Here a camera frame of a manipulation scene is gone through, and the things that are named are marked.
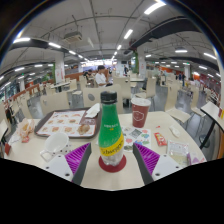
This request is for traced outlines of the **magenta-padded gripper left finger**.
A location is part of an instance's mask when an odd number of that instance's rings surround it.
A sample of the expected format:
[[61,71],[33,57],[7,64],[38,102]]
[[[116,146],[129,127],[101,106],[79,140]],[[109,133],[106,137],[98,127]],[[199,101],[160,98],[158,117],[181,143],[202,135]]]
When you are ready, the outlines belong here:
[[80,185],[91,155],[91,144],[84,144],[66,155],[58,154],[43,169],[65,180]]

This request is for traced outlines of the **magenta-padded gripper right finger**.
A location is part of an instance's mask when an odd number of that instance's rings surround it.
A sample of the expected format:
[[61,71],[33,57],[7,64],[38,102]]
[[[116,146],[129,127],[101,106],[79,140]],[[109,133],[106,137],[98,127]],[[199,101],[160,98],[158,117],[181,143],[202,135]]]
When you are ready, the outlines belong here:
[[182,167],[167,154],[159,155],[153,150],[137,143],[133,144],[133,154],[138,162],[145,185],[182,169]]

